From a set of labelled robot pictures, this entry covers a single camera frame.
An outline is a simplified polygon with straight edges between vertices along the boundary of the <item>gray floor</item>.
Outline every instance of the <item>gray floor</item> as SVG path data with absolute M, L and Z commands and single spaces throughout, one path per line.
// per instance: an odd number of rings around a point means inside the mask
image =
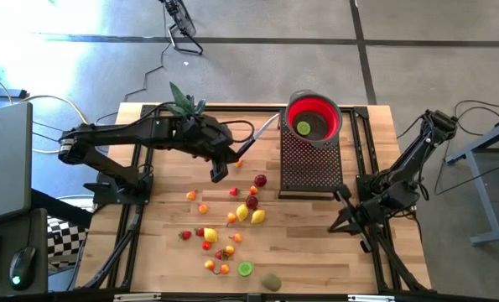
M 499 41 L 499 0 L 357 0 L 366 39 Z M 188 0 L 200 37 L 354 39 L 348 0 Z M 16 8 L 9 12 L 7 8 Z M 32 94 L 73 100 L 90 122 L 115 112 L 124 95 L 140 88 L 143 74 L 159 65 L 164 44 L 46 42 L 44 32 L 161 36 L 157 1 L 56 1 L 0 3 L 0 79 Z M 168 100 L 172 81 L 209 102 L 286 102 L 311 88 L 341 104 L 367 104 L 355 45 L 203 44 L 205 55 L 169 49 L 165 69 L 148 78 L 148 91 L 129 102 Z M 424 109 L 451 113 L 464 99 L 499 103 L 499 48 L 367 47 L 378 104 L 392 108 L 400 133 Z M 80 122 L 63 103 L 34 101 L 35 120 L 67 129 Z M 472 112 L 463 124 L 486 132 L 498 122 L 489 112 Z M 56 131 L 34 127 L 57 138 Z M 402 149 L 417 128 L 400 139 Z M 459 133 L 450 150 L 473 137 Z M 35 138 L 37 148 L 56 143 Z M 430 192 L 444 150 L 424 167 Z M 33 185 L 48 194 L 87 194 L 81 187 L 96 173 L 35 154 Z M 445 167 L 440 187 L 470 177 L 465 163 Z M 494 173 L 490 182 L 497 183 Z M 472 247 L 469 236 L 489 230 L 475 187 L 464 185 L 418 203 L 424 252 L 435 289 L 499 299 L 499 242 Z

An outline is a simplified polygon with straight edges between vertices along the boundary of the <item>green lime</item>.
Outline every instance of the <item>green lime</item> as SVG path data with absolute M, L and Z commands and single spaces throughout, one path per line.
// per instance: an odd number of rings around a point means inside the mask
M 307 135 L 310 133 L 310 125 L 308 122 L 298 122 L 296 125 L 298 133 L 301 135 Z
M 238 265 L 238 273 L 242 277 L 249 276 L 252 273 L 252 263 L 244 261 Z

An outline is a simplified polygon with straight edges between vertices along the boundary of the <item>computer monitor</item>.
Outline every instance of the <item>computer monitor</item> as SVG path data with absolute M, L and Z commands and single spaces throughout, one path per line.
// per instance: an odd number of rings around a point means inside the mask
M 0 220 L 31 206 L 33 105 L 0 108 Z

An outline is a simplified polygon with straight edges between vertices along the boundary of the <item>checkered cloth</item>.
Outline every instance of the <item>checkered cloth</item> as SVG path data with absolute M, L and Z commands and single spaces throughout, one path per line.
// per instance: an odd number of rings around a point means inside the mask
M 87 237 L 88 229 L 72 223 L 48 217 L 48 259 L 53 256 L 73 255 L 80 250 Z M 52 262 L 56 268 L 63 268 L 73 262 Z

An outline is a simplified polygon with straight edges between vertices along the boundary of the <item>wooden tabletop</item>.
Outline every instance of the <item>wooden tabletop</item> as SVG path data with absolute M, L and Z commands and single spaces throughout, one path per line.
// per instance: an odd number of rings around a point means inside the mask
M 117 123 L 130 123 L 139 118 L 142 103 L 122 103 Z M 389 167 L 400 151 L 388 106 L 369 106 L 372 134 L 380 169 Z M 271 112 L 213 112 L 220 121 L 247 119 L 260 128 Z M 247 125 L 232 124 L 233 136 L 242 139 L 249 134 Z M 361 133 L 366 152 L 364 133 Z M 133 146 L 110 147 L 109 157 L 120 164 L 130 165 Z M 141 163 L 144 152 L 141 152 Z M 356 196 L 355 176 L 358 174 L 350 119 L 344 118 L 340 131 L 340 155 L 344 182 Z M 283 282 L 282 293 L 304 294 L 368 294 L 376 293 L 371 254 L 365 254 L 358 236 L 328 234 L 326 228 L 336 219 L 341 204 L 334 200 L 278 200 L 279 189 L 279 131 L 270 127 L 243 157 L 238 169 L 229 165 L 229 175 L 220 183 L 210 181 L 211 164 L 178 151 L 155 151 L 153 155 L 154 186 L 151 202 L 145 207 L 138 243 L 132 291 L 154 292 L 267 292 L 260 284 L 265 273 L 278 275 Z M 368 160 L 366 170 L 370 171 Z M 267 212 L 266 221 L 252 225 L 249 219 L 226 227 L 226 216 L 235 212 L 245 200 L 258 174 L 265 174 L 268 183 L 257 198 L 260 208 Z M 237 187 L 242 193 L 230 196 Z M 186 200 L 190 190 L 197 190 L 193 202 Z M 209 212 L 202 215 L 198 204 L 207 204 Z M 90 280 L 106 261 L 113 249 L 121 206 L 106 206 L 91 223 L 77 285 Z M 178 234 L 195 227 L 212 227 L 219 241 L 210 251 L 201 248 L 203 239 L 193 236 L 180 241 Z M 430 286 L 417 225 L 406 218 L 391 220 L 396 251 L 421 284 Z M 240 232 L 243 241 L 234 243 L 229 236 Z M 233 245 L 235 254 L 226 263 L 228 275 L 214 275 L 204 267 L 214 253 L 226 245 Z M 127 252 L 122 255 L 119 282 L 126 267 Z M 216 261 L 216 269 L 221 266 Z M 249 277 L 237 273 L 241 261 L 254 263 Z M 387 275 L 388 262 L 382 257 Z

